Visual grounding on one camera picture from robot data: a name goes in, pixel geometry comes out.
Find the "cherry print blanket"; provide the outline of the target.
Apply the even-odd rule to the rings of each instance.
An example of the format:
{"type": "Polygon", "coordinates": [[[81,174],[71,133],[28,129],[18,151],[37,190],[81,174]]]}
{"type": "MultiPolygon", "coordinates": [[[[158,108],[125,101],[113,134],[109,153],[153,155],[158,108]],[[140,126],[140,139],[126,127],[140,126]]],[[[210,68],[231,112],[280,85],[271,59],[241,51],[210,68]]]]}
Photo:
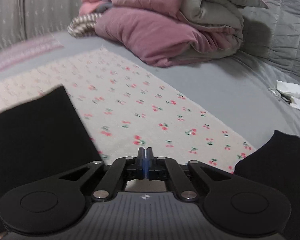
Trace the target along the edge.
{"type": "Polygon", "coordinates": [[[64,86],[101,157],[112,163],[139,147],[180,164],[198,160],[233,172],[254,148],[150,72],[101,48],[0,81],[0,111],[64,86]]]}

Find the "black pants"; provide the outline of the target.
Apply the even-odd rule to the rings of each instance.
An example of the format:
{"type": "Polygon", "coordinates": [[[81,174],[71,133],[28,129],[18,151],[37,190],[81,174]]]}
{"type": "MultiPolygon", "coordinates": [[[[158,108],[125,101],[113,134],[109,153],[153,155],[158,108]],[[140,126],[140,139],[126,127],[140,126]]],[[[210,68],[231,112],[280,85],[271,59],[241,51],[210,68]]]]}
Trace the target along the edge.
{"type": "MultiPolygon", "coordinates": [[[[11,189],[100,160],[65,89],[0,113],[0,198],[11,189]]],[[[300,239],[300,138],[275,131],[236,174],[283,192],[292,205],[284,229],[300,239]]],[[[0,219],[0,233],[4,231],[0,219]]]]}

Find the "white crumpled tissue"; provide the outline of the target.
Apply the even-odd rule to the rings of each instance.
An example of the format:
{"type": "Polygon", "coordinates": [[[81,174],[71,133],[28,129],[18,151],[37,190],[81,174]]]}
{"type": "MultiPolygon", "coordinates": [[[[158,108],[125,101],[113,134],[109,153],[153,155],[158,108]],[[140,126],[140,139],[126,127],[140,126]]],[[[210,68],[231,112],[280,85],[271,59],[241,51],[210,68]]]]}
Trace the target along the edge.
{"type": "Polygon", "coordinates": [[[300,111],[300,85],[277,80],[276,87],[270,87],[269,90],[279,100],[300,111]]]}

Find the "pink striped blanket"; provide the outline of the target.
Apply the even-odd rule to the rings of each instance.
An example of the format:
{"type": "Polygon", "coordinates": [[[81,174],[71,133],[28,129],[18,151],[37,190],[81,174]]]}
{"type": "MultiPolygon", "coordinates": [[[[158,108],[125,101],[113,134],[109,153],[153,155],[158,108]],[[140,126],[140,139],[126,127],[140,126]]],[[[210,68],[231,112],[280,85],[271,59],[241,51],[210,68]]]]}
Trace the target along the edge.
{"type": "Polygon", "coordinates": [[[0,72],[64,46],[51,34],[14,44],[0,51],[0,72]]]}

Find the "mauve folded duvet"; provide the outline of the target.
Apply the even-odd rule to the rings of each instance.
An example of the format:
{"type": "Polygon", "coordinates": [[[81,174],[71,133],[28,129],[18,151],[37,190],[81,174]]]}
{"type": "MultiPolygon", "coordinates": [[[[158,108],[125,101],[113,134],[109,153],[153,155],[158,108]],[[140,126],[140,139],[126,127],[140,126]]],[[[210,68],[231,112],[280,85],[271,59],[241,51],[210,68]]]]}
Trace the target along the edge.
{"type": "Polygon", "coordinates": [[[119,42],[144,63],[169,67],[221,59],[243,43],[241,9],[266,0],[111,0],[97,36],[119,42]]]}

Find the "striped folded garment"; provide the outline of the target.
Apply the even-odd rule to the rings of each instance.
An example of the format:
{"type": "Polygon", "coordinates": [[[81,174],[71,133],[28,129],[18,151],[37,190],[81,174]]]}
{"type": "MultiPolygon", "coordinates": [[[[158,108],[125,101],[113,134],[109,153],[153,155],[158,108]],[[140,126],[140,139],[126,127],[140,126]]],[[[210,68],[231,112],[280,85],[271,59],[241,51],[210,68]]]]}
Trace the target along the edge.
{"type": "Polygon", "coordinates": [[[101,13],[86,14],[73,18],[67,27],[68,33],[75,38],[96,36],[95,24],[102,17],[101,13]]]}

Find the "grey quilted headboard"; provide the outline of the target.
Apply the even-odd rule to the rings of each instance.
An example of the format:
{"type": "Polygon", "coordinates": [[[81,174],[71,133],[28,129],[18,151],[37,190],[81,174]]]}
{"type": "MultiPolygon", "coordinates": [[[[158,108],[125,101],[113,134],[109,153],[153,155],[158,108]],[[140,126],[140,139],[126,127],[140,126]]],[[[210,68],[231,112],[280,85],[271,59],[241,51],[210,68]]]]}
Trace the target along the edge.
{"type": "Polygon", "coordinates": [[[268,9],[245,8],[242,51],[300,83],[300,0],[266,0],[268,9]]]}

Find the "grey star curtain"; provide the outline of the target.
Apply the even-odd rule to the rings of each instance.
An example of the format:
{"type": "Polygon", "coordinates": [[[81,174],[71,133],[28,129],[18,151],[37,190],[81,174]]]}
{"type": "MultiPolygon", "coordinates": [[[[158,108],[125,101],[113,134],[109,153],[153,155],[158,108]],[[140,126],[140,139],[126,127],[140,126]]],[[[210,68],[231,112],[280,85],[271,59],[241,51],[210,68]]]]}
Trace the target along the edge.
{"type": "Polygon", "coordinates": [[[80,5],[81,0],[0,0],[0,50],[64,30],[80,5]]]}

